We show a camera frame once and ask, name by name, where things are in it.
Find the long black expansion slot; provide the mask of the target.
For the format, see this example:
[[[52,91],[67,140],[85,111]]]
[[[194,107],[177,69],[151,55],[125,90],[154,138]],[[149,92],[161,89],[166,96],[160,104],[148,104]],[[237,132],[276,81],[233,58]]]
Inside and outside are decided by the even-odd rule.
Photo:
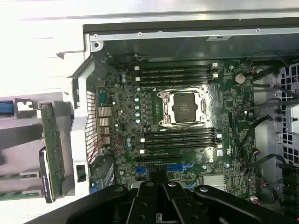
[[[174,160],[174,159],[181,159],[181,158],[182,158],[182,154],[137,156],[135,157],[135,162]]]

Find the RAM slot white latches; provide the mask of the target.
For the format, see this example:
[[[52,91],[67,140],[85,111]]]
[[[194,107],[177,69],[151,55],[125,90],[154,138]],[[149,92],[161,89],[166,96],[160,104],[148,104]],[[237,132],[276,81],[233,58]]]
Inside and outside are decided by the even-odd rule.
[[[207,65],[189,65],[189,66],[164,66],[164,67],[141,67],[135,66],[135,71],[154,71],[154,70],[209,70],[212,68],[217,68],[218,63],[211,63]]]
[[[140,138],[141,143],[162,143],[162,142],[195,142],[217,140],[217,134],[214,133],[176,133],[176,134],[154,134]]]
[[[139,150],[140,154],[145,154],[148,151],[161,151],[161,150],[184,150],[184,149],[197,149],[197,148],[215,148],[218,146],[221,146],[221,144],[216,144],[216,143],[208,143],[208,142],[203,142],[203,143],[187,143],[187,144],[160,144],[160,145],[145,145]]]
[[[167,74],[167,75],[151,75],[151,76],[139,76],[135,77],[137,82],[157,82],[157,81],[167,81],[167,80],[199,80],[199,81],[210,81],[214,78],[218,78],[219,74]]]

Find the silver chipset heat sink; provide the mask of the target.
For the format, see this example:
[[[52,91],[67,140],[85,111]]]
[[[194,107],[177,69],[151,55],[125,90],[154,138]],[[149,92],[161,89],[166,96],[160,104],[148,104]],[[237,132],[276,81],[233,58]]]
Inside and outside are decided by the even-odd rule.
[[[227,191],[224,175],[204,175],[203,184],[212,186],[222,191]]]

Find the CPU socket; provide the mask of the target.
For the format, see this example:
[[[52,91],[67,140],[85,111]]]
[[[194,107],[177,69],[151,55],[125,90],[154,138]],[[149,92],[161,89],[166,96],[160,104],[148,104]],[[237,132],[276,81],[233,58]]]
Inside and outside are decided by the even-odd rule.
[[[207,108],[210,105],[209,93],[210,91],[164,93],[161,97],[162,118],[158,122],[162,121],[165,124],[209,122],[207,115]]]

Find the locking lever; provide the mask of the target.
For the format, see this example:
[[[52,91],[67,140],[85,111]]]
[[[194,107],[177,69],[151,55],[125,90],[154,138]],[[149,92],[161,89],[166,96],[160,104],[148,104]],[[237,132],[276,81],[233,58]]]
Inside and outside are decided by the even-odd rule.
[[[211,122],[202,123],[182,123],[182,124],[165,124],[162,121],[158,122],[159,130],[178,130],[178,129],[188,129],[188,128],[210,128]]]
[[[162,97],[164,93],[167,93],[167,92],[189,92],[189,91],[203,91],[203,92],[206,92],[206,91],[210,91],[208,88],[198,88],[198,87],[191,87],[191,88],[179,88],[179,89],[166,89],[166,90],[162,90],[160,92],[157,93],[157,96],[158,97]]]

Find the green motherboard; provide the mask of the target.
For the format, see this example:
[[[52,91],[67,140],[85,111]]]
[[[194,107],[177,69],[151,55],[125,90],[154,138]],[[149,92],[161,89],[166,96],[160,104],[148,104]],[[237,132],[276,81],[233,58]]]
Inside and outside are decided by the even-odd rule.
[[[135,66],[164,67],[207,65],[218,63],[218,78],[210,84],[197,86],[167,86],[142,88],[135,77],[139,77]],[[235,76],[244,74],[244,84],[237,84]],[[140,138],[145,133],[159,130],[162,118],[162,100],[157,93],[166,89],[203,87],[210,90],[210,105],[207,115],[211,127],[216,129],[218,147],[184,150],[148,151],[140,154],[144,147]],[[170,181],[182,182],[189,190],[203,184],[204,175],[224,175],[228,193],[248,199],[256,193],[256,179],[248,164],[248,155],[255,147],[255,135],[251,126],[255,113],[250,108],[254,103],[252,69],[239,60],[143,62],[139,64],[117,63],[111,66],[97,87],[98,140],[89,153],[89,161],[100,155],[111,161],[115,183],[131,188],[136,181],[147,180],[148,172],[165,170]],[[182,154],[181,159],[135,162],[137,156]],[[189,165],[186,171],[167,171],[166,165]],[[136,167],[149,171],[138,174]]]

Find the grey parts rack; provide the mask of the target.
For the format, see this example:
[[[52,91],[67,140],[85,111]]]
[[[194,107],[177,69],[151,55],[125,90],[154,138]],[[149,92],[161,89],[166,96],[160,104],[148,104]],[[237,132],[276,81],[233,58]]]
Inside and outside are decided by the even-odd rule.
[[[65,98],[65,93],[0,97],[0,101],[12,101],[14,105],[12,117],[0,116],[0,175],[35,173],[40,177],[40,179],[1,180],[0,192],[41,190],[40,198],[45,201],[39,163],[39,150],[44,146],[39,105],[52,103],[60,132],[65,174],[62,186],[63,195],[57,199],[73,196],[75,194],[71,155],[73,114],[71,104]]]

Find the perforated silver disk bay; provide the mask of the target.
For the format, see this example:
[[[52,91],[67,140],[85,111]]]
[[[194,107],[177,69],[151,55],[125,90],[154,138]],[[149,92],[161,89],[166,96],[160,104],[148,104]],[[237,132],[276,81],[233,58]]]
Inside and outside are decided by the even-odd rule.
[[[291,101],[292,96],[275,90],[274,86],[299,95],[299,63],[281,68],[278,74],[270,74],[254,83],[263,85],[255,87],[257,104]],[[256,147],[260,156],[279,154],[287,163],[299,167],[299,104],[263,108],[256,112],[259,118],[270,115],[273,119],[256,128]]]

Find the black fan shroud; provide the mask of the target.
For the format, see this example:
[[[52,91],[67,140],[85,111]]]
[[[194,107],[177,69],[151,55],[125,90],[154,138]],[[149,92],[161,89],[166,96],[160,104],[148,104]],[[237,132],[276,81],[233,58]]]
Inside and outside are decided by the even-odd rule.
[[[283,199],[281,205],[284,214],[299,220],[299,167],[291,164],[283,166]]]

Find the black open PC case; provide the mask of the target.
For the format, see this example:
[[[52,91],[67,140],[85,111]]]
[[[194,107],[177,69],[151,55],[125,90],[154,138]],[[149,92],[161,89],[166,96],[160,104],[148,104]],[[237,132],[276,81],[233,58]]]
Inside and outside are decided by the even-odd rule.
[[[299,26],[196,27],[193,21],[184,21],[91,24],[85,25],[83,30],[89,56],[72,78],[75,120],[71,131],[71,146],[77,183],[82,185],[84,196],[117,184],[111,161],[104,161],[103,155],[89,161],[89,153],[94,150],[98,140],[96,87],[111,66],[117,63],[239,60],[252,69],[255,94],[255,87],[263,87],[255,84],[256,80],[278,74],[281,68],[299,63]],[[254,97],[250,108],[255,113],[251,126],[255,137],[257,127],[273,120],[270,115],[259,118],[257,110],[299,104],[298,94],[276,85],[274,89],[293,99],[257,104]],[[281,205],[282,169],[289,163],[279,154],[260,155],[255,143],[252,154],[247,158],[256,179],[256,193],[244,200],[286,216]],[[143,181],[136,181],[131,188],[126,188],[132,189],[137,182]],[[181,224],[160,183],[155,224]]]

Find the graphics card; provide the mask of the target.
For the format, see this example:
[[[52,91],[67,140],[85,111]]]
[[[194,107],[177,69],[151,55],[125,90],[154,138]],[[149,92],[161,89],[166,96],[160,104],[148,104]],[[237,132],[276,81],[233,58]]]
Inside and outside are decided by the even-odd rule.
[[[62,186],[65,180],[61,138],[53,104],[40,104],[39,112],[44,144],[39,150],[42,187],[46,203],[53,203],[63,195]]]

